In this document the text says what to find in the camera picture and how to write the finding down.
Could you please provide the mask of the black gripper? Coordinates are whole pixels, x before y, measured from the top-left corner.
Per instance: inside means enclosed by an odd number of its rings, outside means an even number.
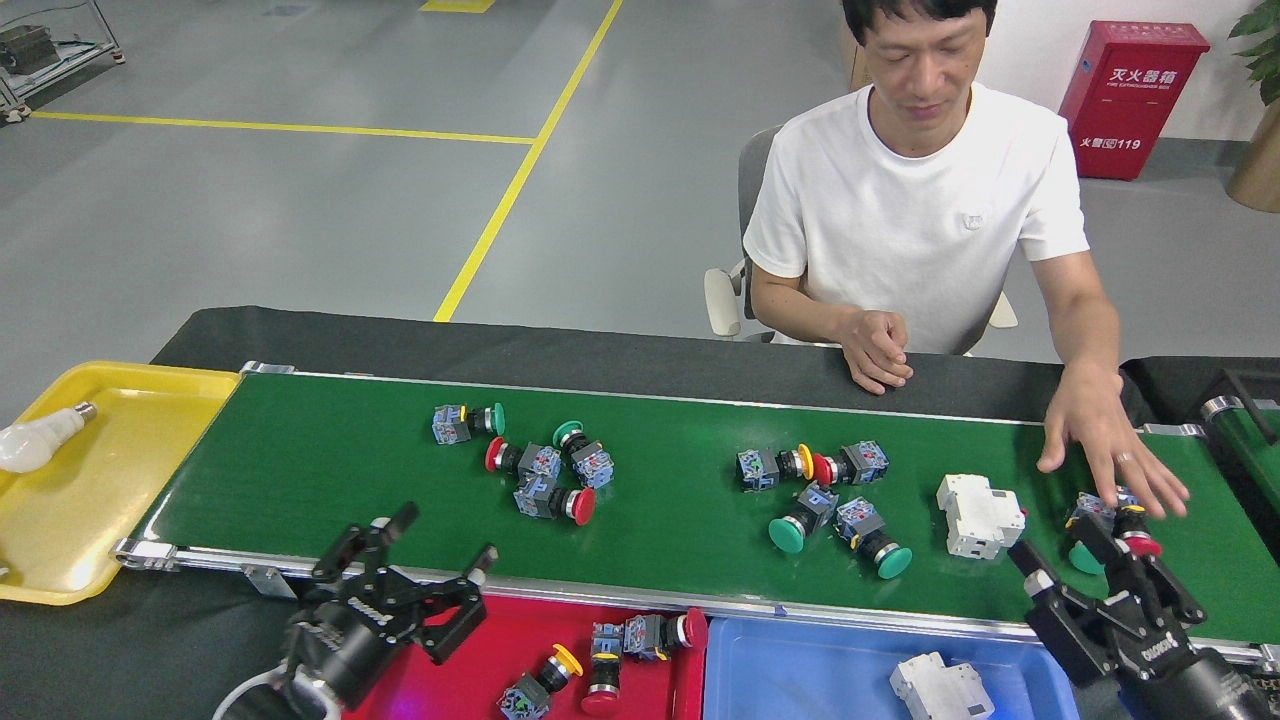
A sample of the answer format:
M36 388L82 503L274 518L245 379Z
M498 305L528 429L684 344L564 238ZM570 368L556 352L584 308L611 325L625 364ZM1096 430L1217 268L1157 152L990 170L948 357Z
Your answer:
M312 582L332 583L332 594L285 633L283 691L294 706L360 706L407 644L443 665L486 618L483 587L499 559L492 543L451 580L390 575L387 553L419 514L406 502L366 527L349 524L314 564ZM353 562L361 573L337 583Z
M1085 633L1096 605L1066 585L1028 539L1007 552L1032 601L1024 619L1074 685L1114 676L1134 719L1274 719L1262 691L1185 628L1207 612L1162 561L1146 512L1075 512L1071 565L1105 575L1115 594L1097 607L1101 641ZM1146 592L1149 600L1135 594Z

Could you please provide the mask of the person's left hand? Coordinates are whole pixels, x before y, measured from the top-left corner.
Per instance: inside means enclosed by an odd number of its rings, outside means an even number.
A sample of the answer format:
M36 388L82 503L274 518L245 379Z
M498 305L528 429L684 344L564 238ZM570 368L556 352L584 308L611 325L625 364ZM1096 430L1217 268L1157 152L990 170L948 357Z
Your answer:
M1142 441L1121 402L1123 380L1115 370L1069 363L1044 416L1044 442L1036 466L1059 470L1069 445L1079 445L1107 507L1119 505L1124 486L1153 518L1187 515L1189 489Z

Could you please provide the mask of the person's right hand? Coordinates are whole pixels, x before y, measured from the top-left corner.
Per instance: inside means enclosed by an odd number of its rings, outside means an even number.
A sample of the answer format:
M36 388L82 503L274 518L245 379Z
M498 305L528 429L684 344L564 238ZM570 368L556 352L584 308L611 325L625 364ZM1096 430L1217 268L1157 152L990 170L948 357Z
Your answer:
M906 322L897 313L854 307L838 324L837 338L852 382L868 393L901 388L914 374Z

